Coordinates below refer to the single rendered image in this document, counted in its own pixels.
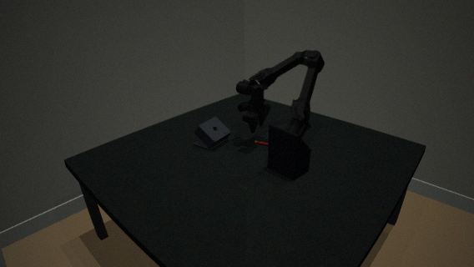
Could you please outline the grey square panel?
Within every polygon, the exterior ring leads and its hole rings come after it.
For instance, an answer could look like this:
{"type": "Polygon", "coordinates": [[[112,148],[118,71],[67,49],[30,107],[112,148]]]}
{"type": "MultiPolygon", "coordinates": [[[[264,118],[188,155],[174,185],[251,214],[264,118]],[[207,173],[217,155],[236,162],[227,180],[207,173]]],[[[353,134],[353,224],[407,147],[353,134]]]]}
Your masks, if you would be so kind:
{"type": "Polygon", "coordinates": [[[226,142],[231,131],[215,116],[198,125],[194,134],[200,139],[194,145],[213,150],[226,142]]]}

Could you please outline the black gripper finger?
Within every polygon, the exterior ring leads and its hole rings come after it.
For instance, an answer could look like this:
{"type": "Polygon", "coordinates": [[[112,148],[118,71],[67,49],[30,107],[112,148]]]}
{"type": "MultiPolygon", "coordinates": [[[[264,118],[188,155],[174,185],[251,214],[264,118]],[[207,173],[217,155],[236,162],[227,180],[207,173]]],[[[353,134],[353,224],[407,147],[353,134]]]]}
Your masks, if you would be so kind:
{"type": "Polygon", "coordinates": [[[258,124],[259,120],[256,123],[251,123],[251,122],[246,122],[250,126],[250,131],[253,134],[255,132],[256,126],[258,124]]]}
{"type": "Polygon", "coordinates": [[[265,121],[266,116],[268,115],[269,111],[265,111],[259,114],[259,124],[262,126],[263,122],[265,121]]]}

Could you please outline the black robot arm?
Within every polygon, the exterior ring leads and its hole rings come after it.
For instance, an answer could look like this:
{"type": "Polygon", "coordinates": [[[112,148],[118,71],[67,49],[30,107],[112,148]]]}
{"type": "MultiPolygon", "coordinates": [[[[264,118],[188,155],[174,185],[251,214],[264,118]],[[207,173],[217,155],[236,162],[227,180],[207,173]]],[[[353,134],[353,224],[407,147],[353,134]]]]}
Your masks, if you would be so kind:
{"type": "Polygon", "coordinates": [[[258,71],[257,74],[249,78],[249,81],[243,80],[236,85],[238,93],[251,95],[251,98],[261,99],[264,97],[264,90],[269,87],[279,76],[294,68],[298,64],[303,64],[307,68],[307,74],[303,82],[300,96],[293,100],[291,108],[293,118],[287,124],[285,130],[298,134],[301,138],[310,125],[310,98],[314,91],[317,76],[325,65],[319,51],[303,51],[294,53],[290,58],[275,65],[273,68],[265,68],[258,71]],[[304,58],[305,57],[305,58],[304,58]],[[256,82],[256,79],[260,84],[256,82]]]}

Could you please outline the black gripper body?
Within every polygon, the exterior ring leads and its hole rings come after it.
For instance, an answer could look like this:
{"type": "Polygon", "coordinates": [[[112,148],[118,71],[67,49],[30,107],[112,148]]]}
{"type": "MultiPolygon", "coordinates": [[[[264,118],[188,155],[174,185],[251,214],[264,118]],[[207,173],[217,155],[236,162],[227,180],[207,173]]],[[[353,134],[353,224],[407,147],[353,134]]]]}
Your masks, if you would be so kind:
{"type": "Polygon", "coordinates": [[[251,103],[251,111],[252,113],[246,113],[243,116],[243,121],[245,122],[251,122],[251,123],[256,123],[259,119],[259,114],[262,112],[265,112],[266,109],[267,111],[270,111],[270,105],[268,103],[264,103],[265,98],[261,99],[250,99],[251,103]]]}

